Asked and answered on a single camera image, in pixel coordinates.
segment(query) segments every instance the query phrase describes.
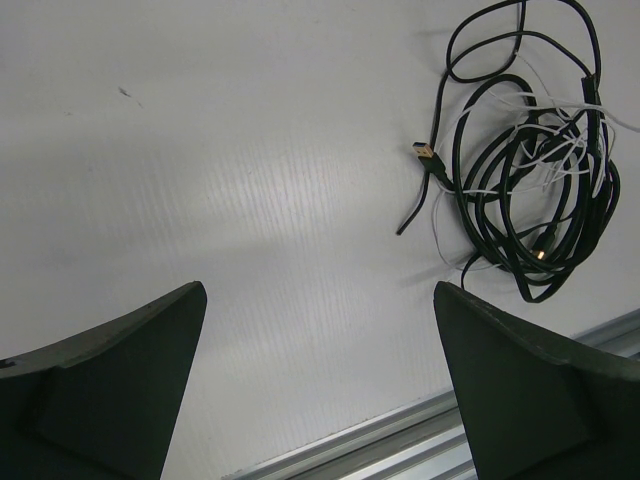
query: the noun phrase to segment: gold usb plug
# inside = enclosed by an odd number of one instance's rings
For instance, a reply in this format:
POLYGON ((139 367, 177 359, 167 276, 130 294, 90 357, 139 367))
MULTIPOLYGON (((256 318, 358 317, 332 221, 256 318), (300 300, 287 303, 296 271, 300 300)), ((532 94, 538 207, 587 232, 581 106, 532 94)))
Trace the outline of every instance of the gold usb plug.
POLYGON ((413 150, 419 157, 433 158, 433 150, 427 143, 416 142, 413 144, 413 150))

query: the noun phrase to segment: black cable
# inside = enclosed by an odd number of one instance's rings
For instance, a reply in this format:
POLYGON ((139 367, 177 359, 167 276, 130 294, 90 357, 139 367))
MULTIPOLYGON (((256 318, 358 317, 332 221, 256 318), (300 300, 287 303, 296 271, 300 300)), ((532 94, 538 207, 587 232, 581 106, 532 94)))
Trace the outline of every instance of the black cable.
MULTIPOLYGON (((469 259, 462 272, 461 284, 464 288, 464 277, 474 262, 484 258, 502 270, 510 272, 527 302, 538 303, 551 297, 564 284, 573 270, 584 262, 596 248, 598 241, 613 215, 620 196, 620 177, 614 163, 609 158, 609 132, 605 117, 597 109, 584 108, 573 116, 556 108, 537 107, 535 95, 529 83, 517 75, 507 73, 518 57, 518 51, 525 37, 545 41, 569 60, 575 63, 584 73, 581 89, 584 103, 600 106, 598 87, 602 76, 600 47, 595 27, 586 10, 575 0, 558 0, 571 7, 582 18, 586 27, 593 51, 593 72, 575 54, 553 38, 536 31, 525 29, 527 3, 532 0, 506 0, 487 7, 471 15, 454 31, 449 40, 446 54, 446 70, 440 81, 436 96, 435 113, 431 132, 431 147, 435 147, 438 138, 444 90, 449 80, 458 83, 481 83, 471 95, 465 111, 478 103, 489 90, 499 84, 508 84, 524 92, 524 102, 529 107, 527 117, 520 125, 507 128, 475 158, 468 160, 470 170, 464 174, 461 170, 461 146, 470 113, 462 116, 456 125, 452 145, 452 177, 446 176, 442 161, 434 153, 434 167, 425 169, 424 183, 420 201, 407 221, 400 227, 400 235, 418 215, 425 203, 428 183, 431 174, 447 190, 453 192, 456 206, 460 213, 462 225, 475 247, 475 253, 469 259), (473 21, 497 10, 513 5, 519 7, 519 18, 516 30, 496 35, 472 45, 457 56, 453 49, 460 33, 473 21), (459 76, 455 68, 467 55, 495 42, 514 39, 512 51, 505 64, 494 72, 475 77, 459 76), (570 168, 572 158, 577 158, 576 146, 565 144, 565 135, 573 138, 581 135, 578 124, 587 123, 586 155, 581 161, 581 169, 589 166, 589 173, 565 175, 561 180, 561 191, 550 221, 540 223, 526 230, 518 231, 511 218, 510 193, 520 181, 531 174, 538 166, 535 164, 543 155, 543 166, 561 162, 561 168, 570 168), (553 126, 555 131, 545 131, 536 126, 553 126), (533 159, 524 155, 536 151, 533 159), (489 185, 496 175, 500 180, 489 185), (599 185, 598 180, 604 177, 599 185), (487 193, 465 193, 468 190, 483 190, 487 193), (498 224, 490 220, 486 208, 497 202, 500 211, 498 224), (537 239, 530 241, 530 236, 538 231, 537 239), (531 287, 545 287, 536 297, 531 287)), ((421 158, 423 163, 429 159, 421 158)))

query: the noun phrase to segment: cable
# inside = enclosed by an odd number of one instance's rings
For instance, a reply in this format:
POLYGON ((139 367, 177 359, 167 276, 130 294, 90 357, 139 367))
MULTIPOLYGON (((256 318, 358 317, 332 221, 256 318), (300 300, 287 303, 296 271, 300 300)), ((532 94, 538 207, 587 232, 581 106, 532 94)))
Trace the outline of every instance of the cable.
POLYGON ((433 175, 441 189, 432 218, 436 247, 447 265, 462 270, 462 287, 466 274, 473 270, 472 265, 484 259, 488 266, 480 269, 495 267, 510 273, 522 298, 539 303, 555 294, 574 269, 593 253, 615 211, 620 197, 620 177, 611 160, 615 142, 612 122, 633 131, 640 129, 622 122, 601 105, 598 93, 602 77, 600 46, 586 10, 576 0, 557 0, 572 8, 582 19, 591 44, 592 67, 553 38, 526 29, 527 8, 531 1, 534 0, 496 3, 468 17, 453 32, 447 47, 446 70, 436 95, 430 142, 428 145, 414 144, 418 158, 425 166, 419 202, 397 234, 405 231, 424 206, 433 175), (519 13, 514 31, 480 41, 453 55, 460 33, 469 24, 511 6, 517 6, 519 13), (583 75, 581 92, 584 102, 551 96, 542 77, 519 52, 525 38, 546 42, 578 67, 583 75), (457 73, 456 68, 469 54, 509 39, 513 40, 511 53, 496 71, 474 77, 463 77, 457 73), (508 72, 518 59, 531 69, 546 95, 534 93, 523 77, 508 72), (438 142, 444 92, 450 80, 479 86, 451 129, 438 142), (492 89, 498 85, 515 88, 517 92, 497 95, 492 89), (465 159, 464 164, 469 170, 463 173, 461 149, 467 123, 479 106, 487 104, 506 108, 518 114, 518 119, 490 139, 484 150, 465 159), (449 178, 437 152, 442 150, 451 134, 449 178), (546 174, 542 183, 516 188, 534 172, 546 174), (512 197, 539 188, 547 192, 551 185, 559 185, 559 195, 553 197, 555 209, 551 210, 550 220, 517 229, 511 216, 512 197), (448 261, 440 249, 437 212, 445 194, 454 197, 461 223, 474 247, 464 266, 448 261), (492 220, 487 209, 496 204, 499 218, 492 220), (534 296, 532 287, 542 287, 543 290, 534 296))

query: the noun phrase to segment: small dark mark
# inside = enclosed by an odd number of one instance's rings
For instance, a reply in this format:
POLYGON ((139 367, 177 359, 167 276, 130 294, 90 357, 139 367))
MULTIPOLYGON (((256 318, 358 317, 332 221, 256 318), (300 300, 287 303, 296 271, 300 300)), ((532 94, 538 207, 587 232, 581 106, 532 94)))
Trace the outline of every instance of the small dark mark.
MULTIPOLYGON (((119 91, 122 95, 124 95, 125 97, 128 97, 128 98, 130 98, 130 99, 132 99, 132 100, 136 100, 136 99, 135 99, 135 98, 133 98, 133 96, 132 96, 129 92, 127 92, 124 88, 122 88, 122 87, 118 87, 118 91, 119 91)), ((142 105, 138 100, 136 100, 136 103, 138 104, 138 106, 139 106, 140 108, 144 108, 144 106, 143 106, 143 105, 142 105)))

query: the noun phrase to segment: dark green plastic part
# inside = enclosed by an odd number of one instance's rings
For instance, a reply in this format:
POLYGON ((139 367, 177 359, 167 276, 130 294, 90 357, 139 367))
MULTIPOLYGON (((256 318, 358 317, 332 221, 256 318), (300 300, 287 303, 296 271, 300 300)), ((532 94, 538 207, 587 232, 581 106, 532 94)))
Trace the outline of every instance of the dark green plastic part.
POLYGON ((440 337, 480 480, 640 478, 640 363, 435 291, 440 337))
POLYGON ((185 285, 0 362, 0 478, 159 479, 206 303, 185 285))

